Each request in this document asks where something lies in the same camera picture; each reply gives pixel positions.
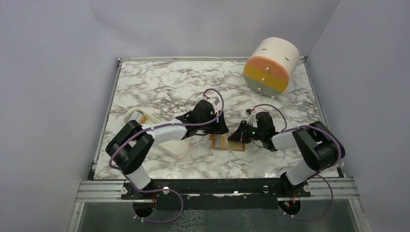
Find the black metal base rail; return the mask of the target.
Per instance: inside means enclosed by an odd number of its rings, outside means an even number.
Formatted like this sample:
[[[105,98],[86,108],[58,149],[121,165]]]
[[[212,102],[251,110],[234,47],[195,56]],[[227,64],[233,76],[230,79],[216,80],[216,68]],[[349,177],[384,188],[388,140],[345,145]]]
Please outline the black metal base rail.
[[[278,209],[278,201],[310,197],[304,182],[290,189],[281,178],[153,179],[143,193],[127,180],[86,181],[78,199],[132,203],[137,211]]]

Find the yellow leather card holder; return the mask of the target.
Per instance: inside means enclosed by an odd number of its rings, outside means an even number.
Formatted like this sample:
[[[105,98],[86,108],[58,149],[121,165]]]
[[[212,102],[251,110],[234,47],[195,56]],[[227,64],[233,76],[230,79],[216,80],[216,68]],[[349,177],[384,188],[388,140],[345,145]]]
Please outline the yellow leather card holder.
[[[222,151],[244,152],[246,146],[240,142],[228,141],[230,133],[226,134],[212,134],[209,139],[212,141],[212,149]]]

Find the white oval plastic tray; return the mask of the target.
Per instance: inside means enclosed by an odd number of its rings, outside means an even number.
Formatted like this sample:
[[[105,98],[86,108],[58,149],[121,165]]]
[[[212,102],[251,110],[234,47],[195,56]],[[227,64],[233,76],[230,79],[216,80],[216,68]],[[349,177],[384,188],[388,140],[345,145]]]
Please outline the white oval plastic tray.
[[[183,139],[187,129],[181,125],[181,121],[172,119],[168,122],[161,122],[150,114],[134,107],[123,117],[123,123],[128,123],[128,118],[133,111],[141,111],[146,116],[144,124],[140,124],[142,129],[147,129],[146,133],[154,138],[153,146],[165,152],[175,159],[184,157],[189,149],[189,139]]]

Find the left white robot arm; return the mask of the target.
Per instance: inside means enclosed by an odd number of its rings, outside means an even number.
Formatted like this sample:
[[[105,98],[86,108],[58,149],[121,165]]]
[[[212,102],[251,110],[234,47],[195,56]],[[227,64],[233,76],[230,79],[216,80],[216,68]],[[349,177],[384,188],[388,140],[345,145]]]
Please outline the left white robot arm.
[[[199,131],[206,135],[228,133],[223,109],[200,100],[191,111],[167,122],[139,124],[131,120],[108,143],[105,151],[116,168],[133,183],[134,193],[144,199],[152,192],[151,178],[143,167],[150,149],[164,142],[190,138]]]

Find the cylindrical pastel drawer box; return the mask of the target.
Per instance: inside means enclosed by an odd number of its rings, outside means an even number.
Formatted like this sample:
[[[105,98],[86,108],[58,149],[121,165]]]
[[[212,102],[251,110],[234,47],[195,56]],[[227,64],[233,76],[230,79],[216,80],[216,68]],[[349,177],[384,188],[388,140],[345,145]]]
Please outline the cylindrical pastel drawer box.
[[[291,42],[269,37],[264,39],[246,61],[243,76],[247,85],[269,97],[283,93],[300,60]]]

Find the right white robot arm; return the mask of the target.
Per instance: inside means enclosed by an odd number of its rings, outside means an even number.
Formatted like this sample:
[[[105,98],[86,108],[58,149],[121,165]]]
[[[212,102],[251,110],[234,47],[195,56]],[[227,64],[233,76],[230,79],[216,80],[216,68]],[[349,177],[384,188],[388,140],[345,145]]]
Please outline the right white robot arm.
[[[335,165],[345,156],[342,144],[320,121],[299,126],[287,132],[278,132],[268,112],[251,115],[241,121],[228,141],[248,144],[260,141],[263,148],[275,152],[287,148],[299,148],[302,159],[280,178],[279,191],[286,197],[298,191],[298,185]]]

